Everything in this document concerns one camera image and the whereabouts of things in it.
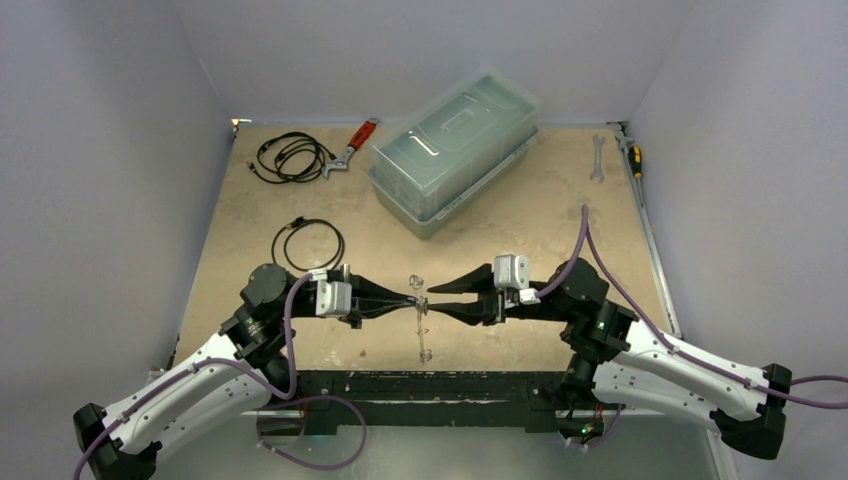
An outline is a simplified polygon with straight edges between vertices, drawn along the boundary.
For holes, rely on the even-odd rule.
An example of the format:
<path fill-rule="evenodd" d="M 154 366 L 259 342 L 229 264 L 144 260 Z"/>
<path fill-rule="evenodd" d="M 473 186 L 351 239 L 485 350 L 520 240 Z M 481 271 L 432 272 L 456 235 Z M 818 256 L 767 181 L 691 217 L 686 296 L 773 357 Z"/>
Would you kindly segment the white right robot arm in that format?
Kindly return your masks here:
<path fill-rule="evenodd" d="M 475 301 L 431 308 L 470 326 L 508 319 L 561 322 L 560 338 L 572 357 L 561 382 L 539 387 L 540 395 L 570 409 L 624 404 L 676 416 L 717 433 L 742 454 L 776 459 L 790 370 L 745 366 L 695 348 L 609 300 L 609 287 L 582 258 L 559 265 L 544 282 L 530 280 L 525 257 L 503 255 L 430 289 L 473 294 Z"/>

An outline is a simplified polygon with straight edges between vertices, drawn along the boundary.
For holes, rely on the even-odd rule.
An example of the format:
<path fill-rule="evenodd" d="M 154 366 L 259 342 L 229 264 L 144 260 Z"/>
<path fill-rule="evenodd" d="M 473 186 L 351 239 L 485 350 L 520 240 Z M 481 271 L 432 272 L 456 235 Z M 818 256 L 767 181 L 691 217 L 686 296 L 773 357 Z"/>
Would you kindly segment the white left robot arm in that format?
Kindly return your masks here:
<path fill-rule="evenodd" d="M 254 269 L 240 297 L 233 315 L 182 362 L 123 400 L 74 413 L 82 456 L 73 478 L 89 469 L 97 479 L 149 479 L 158 458 L 230 416 L 313 401 L 298 387 L 293 319 L 337 318 L 359 328 L 416 304 L 346 269 L 296 277 L 274 263 Z"/>

